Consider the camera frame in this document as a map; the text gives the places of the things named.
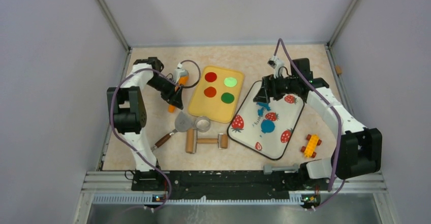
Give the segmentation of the blue dough scraps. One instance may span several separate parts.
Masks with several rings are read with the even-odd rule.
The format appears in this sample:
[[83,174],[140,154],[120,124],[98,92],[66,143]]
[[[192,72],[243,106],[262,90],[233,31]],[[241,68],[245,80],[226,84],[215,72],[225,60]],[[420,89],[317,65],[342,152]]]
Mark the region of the blue dough scraps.
[[257,110],[259,117],[262,117],[265,111],[271,111],[269,103],[257,102],[256,105],[259,106],[259,109]]

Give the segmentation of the brown handled scraper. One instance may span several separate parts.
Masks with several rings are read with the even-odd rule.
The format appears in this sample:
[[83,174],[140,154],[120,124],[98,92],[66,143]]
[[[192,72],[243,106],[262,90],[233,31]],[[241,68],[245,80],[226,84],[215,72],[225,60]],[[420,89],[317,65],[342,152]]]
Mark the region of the brown handled scraper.
[[176,133],[184,133],[190,128],[194,126],[194,121],[186,115],[184,112],[179,112],[175,121],[174,121],[174,129],[159,139],[154,146],[151,148],[151,151],[155,151],[160,148],[163,144],[165,144],[174,134]]

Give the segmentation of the blue play dough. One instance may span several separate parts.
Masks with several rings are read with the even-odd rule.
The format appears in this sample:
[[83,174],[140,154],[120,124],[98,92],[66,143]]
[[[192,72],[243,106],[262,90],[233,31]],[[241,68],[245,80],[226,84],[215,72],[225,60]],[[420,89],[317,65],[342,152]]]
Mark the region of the blue play dough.
[[261,132],[264,134],[272,133],[275,130],[275,124],[273,121],[265,119],[261,123]]

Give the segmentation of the white strawberry enamel tray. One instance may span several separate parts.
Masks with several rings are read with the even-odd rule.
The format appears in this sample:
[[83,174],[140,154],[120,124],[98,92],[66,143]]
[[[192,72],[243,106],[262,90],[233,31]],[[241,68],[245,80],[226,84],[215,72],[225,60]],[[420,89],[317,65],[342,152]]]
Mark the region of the white strawberry enamel tray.
[[284,155],[304,108],[303,100],[284,95],[270,103],[254,102],[262,82],[253,83],[244,101],[228,126],[228,137],[271,160]]

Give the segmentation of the silver tape roll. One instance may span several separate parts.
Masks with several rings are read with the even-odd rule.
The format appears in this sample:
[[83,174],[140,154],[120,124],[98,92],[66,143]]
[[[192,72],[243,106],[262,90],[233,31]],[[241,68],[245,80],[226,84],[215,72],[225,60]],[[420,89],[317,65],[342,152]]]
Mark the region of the silver tape roll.
[[201,133],[207,132],[211,127],[210,119],[206,116],[200,116],[195,119],[195,128]]

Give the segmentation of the wooden roller tool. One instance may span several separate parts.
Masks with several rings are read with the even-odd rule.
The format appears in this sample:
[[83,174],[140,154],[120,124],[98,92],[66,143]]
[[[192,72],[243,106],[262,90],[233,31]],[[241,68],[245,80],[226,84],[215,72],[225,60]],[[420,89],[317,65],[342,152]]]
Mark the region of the wooden roller tool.
[[229,137],[226,134],[218,134],[215,138],[199,138],[197,130],[187,130],[185,152],[189,154],[196,153],[198,144],[215,144],[218,149],[227,149],[229,146]]

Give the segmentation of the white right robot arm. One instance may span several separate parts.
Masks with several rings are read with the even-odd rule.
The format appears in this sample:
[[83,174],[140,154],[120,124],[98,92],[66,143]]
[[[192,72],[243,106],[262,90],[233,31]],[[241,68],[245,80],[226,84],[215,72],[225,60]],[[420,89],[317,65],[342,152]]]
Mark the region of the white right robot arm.
[[268,64],[274,74],[262,78],[262,84],[253,101],[269,103],[286,94],[299,96],[312,107],[334,134],[336,147],[331,157],[303,163],[298,170],[298,183],[312,189],[319,179],[334,180],[378,172],[381,168],[382,133],[369,129],[350,114],[336,99],[323,78],[315,78],[307,58],[290,62],[291,75],[284,77],[284,62],[273,56]]

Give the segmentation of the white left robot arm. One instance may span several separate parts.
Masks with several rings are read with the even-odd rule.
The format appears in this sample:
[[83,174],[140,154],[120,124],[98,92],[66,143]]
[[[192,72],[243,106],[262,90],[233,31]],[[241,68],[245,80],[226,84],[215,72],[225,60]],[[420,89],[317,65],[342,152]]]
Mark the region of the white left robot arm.
[[147,113],[141,90],[152,87],[169,105],[183,109],[182,86],[164,76],[163,68],[157,57],[138,59],[118,86],[107,89],[112,131],[131,149],[136,170],[141,172],[153,170],[157,164],[145,129]]

